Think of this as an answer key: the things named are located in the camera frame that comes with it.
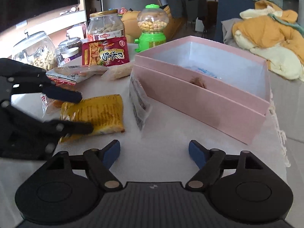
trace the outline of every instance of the gray cloth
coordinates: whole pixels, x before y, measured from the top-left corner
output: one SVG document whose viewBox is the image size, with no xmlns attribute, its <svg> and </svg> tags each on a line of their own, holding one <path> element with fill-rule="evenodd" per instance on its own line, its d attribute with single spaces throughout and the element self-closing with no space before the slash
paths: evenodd
<svg viewBox="0 0 304 228">
<path fill-rule="evenodd" d="M 240 48 L 233 38 L 232 27 L 236 22 L 239 22 L 241 20 L 242 19 L 233 18 L 230 20 L 222 21 L 223 38 L 225 45 L 230 45 L 235 48 Z"/>
<path fill-rule="evenodd" d="M 207 15 L 206 0 L 167 0 L 173 18 L 186 17 L 189 21 Z"/>
</svg>

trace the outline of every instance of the clear plastic package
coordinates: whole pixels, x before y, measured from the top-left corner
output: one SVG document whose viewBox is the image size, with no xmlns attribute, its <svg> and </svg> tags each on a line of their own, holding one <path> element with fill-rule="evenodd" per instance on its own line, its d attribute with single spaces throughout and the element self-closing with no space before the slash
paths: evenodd
<svg viewBox="0 0 304 228">
<path fill-rule="evenodd" d="M 134 62 L 122 65 L 110 66 L 108 71 L 101 77 L 105 81 L 114 81 L 129 76 L 132 72 Z"/>
<path fill-rule="evenodd" d="M 152 106 L 149 98 L 142 88 L 140 81 L 131 73 L 129 95 L 133 106 L 133 114 L 139 130 L 143 130 L 146 119 L 151 113 Z"/>
<path fill-rule="evenodd" d="M 71 75 L 78 74 L 79 76 L 87 76 L 92 74 L 104 74 L 109 67 L 101 65 L 80 65 L 80 66 L 63 66 L 55 68 L 54 71 L 58 74 Z"/>
</svg>

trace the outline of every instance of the glass jar lid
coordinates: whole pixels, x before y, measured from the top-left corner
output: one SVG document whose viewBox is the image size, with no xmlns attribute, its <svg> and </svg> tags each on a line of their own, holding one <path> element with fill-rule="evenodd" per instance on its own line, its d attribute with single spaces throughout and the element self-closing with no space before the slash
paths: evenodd
<svg viewBox="0 0 304 228">
<path fill-rule="evenodd" d="M 94 18 L 94 17 L 104 16 L 104 15 L 109 15 L 109 14 L 115 14 L 115 13 L 118 13 L 117 9 L 106 10 L 106 11 L 101 11 L 101 12 L 97 12 L 97 13 L 92 13 L 92 14 L 90 14 L 90 19 Z"/>
<path fill-rule="evenodd" d="M 29 35 L 28 31 L 25 30 L 24 34 L 26 35 L 26 38 L 22 39 L 20 42 L 14 45 L 13 55 L 23 51 L 24 49 L 36 44 L 37 42 L 47 37 L 47 34 L 44 31 Z"/>
<path fill-rule="evenodd" d="M 69 45 L 73 45 L 76 44 L 77 42 L 80 41 L 79 37 L 74 37 L 74 38 L 70 38 L 69 34 L 66 34 L 66 40 L 62 41 L 59 45 L 58 48 L 63 48 L 65 46 L 69 46 Z"/>
</svg>

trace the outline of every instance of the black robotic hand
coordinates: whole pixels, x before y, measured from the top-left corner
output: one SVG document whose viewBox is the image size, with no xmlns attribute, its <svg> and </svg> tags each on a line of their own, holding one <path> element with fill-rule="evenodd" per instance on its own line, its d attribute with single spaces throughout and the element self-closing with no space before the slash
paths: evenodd
<svg viewBox="0 0 304 228">
<path fill-rule="evenodd" d="M 11 105 L 13 94 L 39 92 L 72 103 L 82 100 L 80 92 L 57 87 L 44 69 L 0 59 L 0 157 L 45 160 L 53 155 L 60 137 L 93 131 L 90 123 L 40 122 Z"/>
</svg>

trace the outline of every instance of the green gumball machine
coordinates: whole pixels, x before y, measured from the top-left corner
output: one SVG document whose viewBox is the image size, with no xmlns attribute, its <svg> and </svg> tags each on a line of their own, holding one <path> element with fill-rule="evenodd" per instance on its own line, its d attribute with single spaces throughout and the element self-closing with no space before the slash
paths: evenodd
<svg viewBox="0 0 304 228">
<path fill-rule="evenodd" d="M 166 42 L 163 33 L 168 25 L 167 13 L 156 4 L 147 5 L 137 16 L 137 23 L 142 33 L 139 39 L 135 39 L 138 44 L 136 52 L 141 52 Z"/>
</svg>

